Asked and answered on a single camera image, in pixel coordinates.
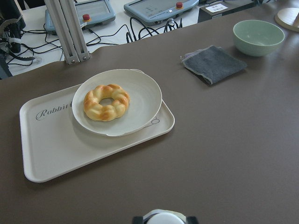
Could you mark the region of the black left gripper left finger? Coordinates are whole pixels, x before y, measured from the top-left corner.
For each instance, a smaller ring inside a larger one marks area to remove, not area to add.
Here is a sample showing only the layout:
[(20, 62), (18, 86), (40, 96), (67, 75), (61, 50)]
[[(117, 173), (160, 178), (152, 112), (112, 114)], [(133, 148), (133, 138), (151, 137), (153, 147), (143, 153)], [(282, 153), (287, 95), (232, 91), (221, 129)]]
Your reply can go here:
[(133, 216), (132, 224), (143, 224), (143, 216), (142, 215)]

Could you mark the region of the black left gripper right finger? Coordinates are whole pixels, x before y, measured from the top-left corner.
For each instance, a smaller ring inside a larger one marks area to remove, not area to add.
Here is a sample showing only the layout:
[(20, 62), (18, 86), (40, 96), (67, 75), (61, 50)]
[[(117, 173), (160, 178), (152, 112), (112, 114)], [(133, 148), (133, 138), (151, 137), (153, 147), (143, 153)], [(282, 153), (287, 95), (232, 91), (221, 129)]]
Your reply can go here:
[(186, 214), (186, 224), (198, 224), (197, 217), (192, 214)]

